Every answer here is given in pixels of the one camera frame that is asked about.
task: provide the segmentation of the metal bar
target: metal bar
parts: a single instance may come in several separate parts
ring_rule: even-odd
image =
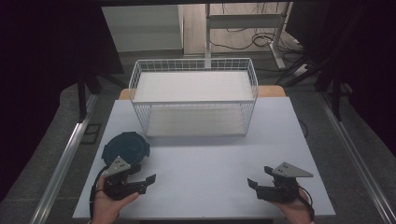
[[[280,35],[282,35],[283,25],[285,24],[286,17],[288,16],[289,5],[290,2],[287,2],[285,7],[283,8],[282,13],[280,14],[279,24],[276,28],[274,41],[270,43],[270,49],[274,55],[276,65],[280,70],[286,69],[286,65],[283,62],[282,55],[279,52],[278,43],[279,43]]]
[[[90,121],[92,110],[94,105],[96,104],[98,96],[91,95],[88,99],[87,103],[87,117],[83,122],[78,123],[70,136],[69,142],[64,149],[64,154],[60,158],[58,165],[53,172],[52,178],[47,185],[46,191],[41,197],[40,203],[35,210],[35,213],[30,220],[31,224],[45,223],[48,215],[50,214],[50,210],[55,202],[56,196],[58,195],[59,189],[61,188],[62,183],[64,182],[64,177],[67,174],[70,163],[72,162],[78,145],[81,141],[82,135],[87,128],[88,122]]]
[[[282,21],[280,14],[213,15],[210,17],[210,29],[277,28]]]
[[[210,59],[210,4],[206,4],[206,38],[205,38],[205,58]],[[205,61],[205,68],[210,68],[208,61]]]
[[[369,192],[376,206],[376,209],[378,210],[379,215],[382,217],[384,223],[386,224],[396,223],[396,216],[393,208],[391,207],[387,197],[384,195],[382,189],[376,183],[374,177],[369,171],[369,168],[362,159],[361,154],[356,149],[352,139],[349,137],[349,134],[343,123],[341,121],[338,121],[337,117],[332,113],[332,110],[330,108],[331,103],[326,93],[322,93],[321,102],[323,108],[325,109],[327,115],[330,118],[330,121],[332,122],[335,131],[338,133],[338,136],[340,137],[349,158],[355,166],[361,178],[361,182]]]

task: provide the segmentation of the metal stand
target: metal stand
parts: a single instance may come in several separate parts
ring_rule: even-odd
[[[283,25],[288,15],[290,2],[286,3],[281,14],[255,14],[255,15],[210,15],[210,4],[206,4],[206,40],[205,58],[211,57],[210,53],[210,30],[211,29],[239,29],[239,28],[276,28],[274,41],[270,43],[270,49],[276,60],[277,67],[286,69],[282,55],[279,52],[278,43],[282,34]]]

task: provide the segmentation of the black cable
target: black cable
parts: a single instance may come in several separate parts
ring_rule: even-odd
[[[95,201],[95,195],[96,195],[96,184],[98,183],[98,180],[99,180],[100,176],[102,175],[102,172],[107,170],[107,169],[108,169],[108,166],[105,166],[104,168],[102,168],[102,170],[96,176],[95,181],[93,182],[93,185],[91,187],[91,195],[90,195],[90,216],[91,216],[91,220],[93,218],[93,203]]]
[[[297,119],[297,120],[304,126],[304,128],[305,128],[304,137],[306,138],[308,136],[308,126],[306,126],[306,124],[302,120],[300,120],[300,119]]]
[[[309,197],[309,202],[311,202],[311,206],[313,206],[314,205],[314,201],[312,201],[312,197],[311,197],[311,194],[308,192],[308,190],[306,190],[305,188],[303,188],[303,187],[301,187],[301,186],[298,186],[300,189],[302,189],[303,191],[305,191],[305,193],[308,195],[308,197]]]
[[[212,45],[214,45],[214,46],[223,47],[223,48],[227,48],[227,49],[247,49],[247,48],[249,48],[250,46],[252,46],[253,44],[255,44],[256,46],[262,48],[262,47],[265,47],[265,46],[269,45],[269,42],[260,45],[260,44],[257,44],[257,43],[255,42],[257,39],[265,39],[265,38],[267,38],[267,39],[269,39],[270,41],[273,40],[271,37],[269,37],[269,36],[267,36],[267,35],[264,35],[264,34],[266,34],[266,33],[257,33],[257,34],[255,34],[255,35],[253,35],[253,36],[251,37],[251,39],[252,39],[252,40],[251,40],[251,43],[250,43],[249,45],[247,45],[246,47],[243,47],[243,48],[234,48],[234,47],[230,47],[230,46],[226,46],[226,45],[215,44],[215,43],[213,43],[212,41],[209,41],[209,42],[210,42]]]
[[[215,43],[213,43],[211,40],[209,41],[212,45],[214,45],[214,46],[218,46],[218,47],[223,47],[223,48],[226,48],[226,49],[239,49],[239,48],[234,48],[234,47],[230,47],[230,46],[226,46],[226,45],[221,45],[221,44],[215,44]],[[248,47],[250,47],[250,46],[252,46],[253,45],[253,42],[251,42],[248,46],[246,46],[246,47],[244,47],[244,48],[241,48],[241,49],[247,49]]]

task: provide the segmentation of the black curtain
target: black curtain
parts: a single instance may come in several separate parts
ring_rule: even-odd
[[[0,21],[3,200],[48,129],[62,90],[78,76],[123,71],[95,4],[3,1]]]

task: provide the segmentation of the metal rail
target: metal rail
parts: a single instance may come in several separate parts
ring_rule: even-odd
[[[380,186],[376,183],[373,175],[370,173],[369,168],[361,157],[361,154],[359,153],[352,139],[349,137],[349,134],[344,127],[343,122],[338,121],[337,117],[333,114],[330,108],[331,103],[325,93],[322,93],[321,102],[323,108],[326,110],[327,115],[330,118],[330,121],[332,122],[335,131],[338,133],[338,136],[340,137],[349,158],[355,166],[361,178],[361,182],[369,192],[376,206],[376,209],[378,210],[379,215],[382,217],[384,223],[386,224],[396,223],[396,216],[394,210],[391,207],[387,197],[383,193]]]
[[[90,121],[92,110],[96,104],[97,98],[98,98],[97,95],[92,94],[88,99],[87,117],[84,119],[83,122],[78,123],[76,125],[72,135],[70,136],[69,142],[67,143],[66,148],[64,149],[64,154],[62,154],[62,157],[60,158],[58,165],[56,166],[55,171],[53,172],[52,178],[50,179],[49,184],[47,185],[46,191],[41,197],[40,203],[38,204],[37,209],[35,210],[35,213],[32,219],[30,220],[31,224],[46,222],[47,217],[50,214],[50,210],[53,206],[53,203],[55,202],[56,196],[58,195],[59,189],[61,188],[62,183],[64,182],[64,177],[66,176],[67,171],[69,170],[70,163],[74,158],[78,145],[81,141],[82,135],[84,134],[88,122]]]

